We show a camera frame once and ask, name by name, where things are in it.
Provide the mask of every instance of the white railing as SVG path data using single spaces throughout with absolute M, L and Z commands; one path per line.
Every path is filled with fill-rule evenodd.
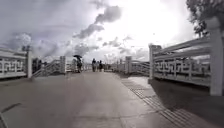
M 32 78 L 40 76 L 49 76 L 54 72 L 60 72 L 60 60 L 53 60 L 48 65 L 42 67 L 40 70 L 36 71 Z
M 153 77 L 197 85 L 210 85 L 210 63 L 200 59 L 210 58 L 209 38 L 191 40 L 165 49 L 150 46 L 153 51 Z
M 138 73 L 144 76 L 149 76 L 149 62 L 132 60 L 132 73 Z
M 26 52 L 0 48 L 0 79 L 27 76 L 28 63 L 30 61 Z
M 112 64 L 111 69 L 113 71 L 121 73 L 141 74 L 144 76 L 149 76 L 149 62 L 143 62 L 138 60 L 126 60 L 121 61 L 120 63 L 117 62 Z
M 83 63 L 82 70 L 90 70 L 91 64 Z M 59 60 L 53 60 L 48 65 L 42 67 L 40 70 L 32 75 L 32 78 L 40 76 L 49 76 L 53 73 L 66 74 L 68 72 L 77 72 L 77 64 L 74 60 L 67 60 L 66 57 L 62 56 Z

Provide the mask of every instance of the bridge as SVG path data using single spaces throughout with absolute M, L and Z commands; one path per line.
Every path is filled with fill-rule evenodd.
M 0 49 L 0 128 L 224 126 L 219 28 L 168 48 L 149 45 L 149 56 L 146 62 L 127 56 L 104 72 L 84 63 L 82 73 L 61 56 L 32 73 L 30 47 Z

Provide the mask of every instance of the cloud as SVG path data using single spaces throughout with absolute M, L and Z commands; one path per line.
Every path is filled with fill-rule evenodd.
M 127 40 L 132 40 L 132 38 L 130 36 L 126 36 L 123 41 L 127 41 Z
M 108 4 L 104 0 L 93 0 L 90 2 L 96 6 L 96 9 L 107 7 Z
M 83 29 L 79 34 L 73 36 L 74 38 L 78 37 L 80 39 L 84 39 L 86 37 L 91 36 L 94 32 L 99 32 L 104 30 L 103 26 L 90 24 L 86 29 Z
M 96 17 L 95 23 L 114 22 L 121 18 L 121 12 L 119 6 L 108 6 L 104 13 Z
M 79 34 L 73 36 L 74 38 L 78 37 L 80 39 L 87 38 L 91 36 L 94 32 L 99 32 L 104 30 L 104 27 L 98 25 L 98 23 L 104 22 L 114 22 L 121 17 L 121 9 L 118 6 L 107 6 L 104 10 L 103 14 L 99 14 L 96 19 L 95 23 L 90 24 L 86 29 L 82 30 Z
M 107 43 L 107 42 L 104 42 L 104 43 L 103 43 L 103 46 L 107 46 L 107 45 L 108 45 L 108 43 Z
M 15 33 L 11 35 L 9 40 L 6 43 L 3 43 L 3 46 L 15 51 L 21 51 L 24 45 L 31 43 L 31 36 L 26 33 Z
M 128 48 L 119 47 L 118 49 L 120 50 L 120 54 L 124 54 L 124 53 L 130 54 L 131 53 L 131 50 Z
M 99 37 L 98 39 L 97 39 L 97 41 L 102 41 L 103 40 L 103 38 L 102 37 Z
M 97 49 L 99 49 L 98 46 L 95 46 L 95 45 L 88 46 L 87 44 L 81 43 L 81 44 L 77 44 L 75 46 L 75 54 L 84 56 L 88 52 L 93 51 L 93 50 L 97 50 Z
M 109 41 L 108 45 L 113 46 L 113 47 L 119 47 L 121 43 L 118 42 L 118 37 L 116 37 L 114 40 Z

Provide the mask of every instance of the railing post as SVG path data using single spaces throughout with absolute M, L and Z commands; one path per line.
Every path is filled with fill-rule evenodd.
M 217 17 L 206 20 L 211 42 L 211 85 L 210 95 L 221 96 L 224 84 L 224 52 L 221 24 Z
M 60 72 L 66 74 L 66 57 L 60 57 Z
M 122 68 L 122 59 L 120 59 L 119 72 L 123 72 L 123 68 Z
M 149 45 L 149 79 L 152 80 L 153 75 L 153 45 Z
M 131 56 L 126 56 L 125 57 L 125 74 L 131 73 L 132 69 L 132 57 Z
M 27 46 L 27 78 L 31 78 L 32 77 L 32 52 L 31 52 L 31 47 L 30 46 Z

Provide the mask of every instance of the paved walkway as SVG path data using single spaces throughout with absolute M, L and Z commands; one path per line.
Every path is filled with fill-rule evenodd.
M 152 86 L 142 86 L 136 83 L 136 79 L 87 72 L 38 78 L 16 86 L 0 85 L 0 110 L 3 110 L 9 128 L 224 126 L 211 120 L 208 114 L 200 115 L 200 112 L 207 112 L 207 109 L 200 110 L 207 97 L 204 91 L 189 87 L 176 88 L 176 85 L 156 81 L 152 81 Z M 211 117 L 217 119 L 218 115 L 223 117 L 217 113 Z

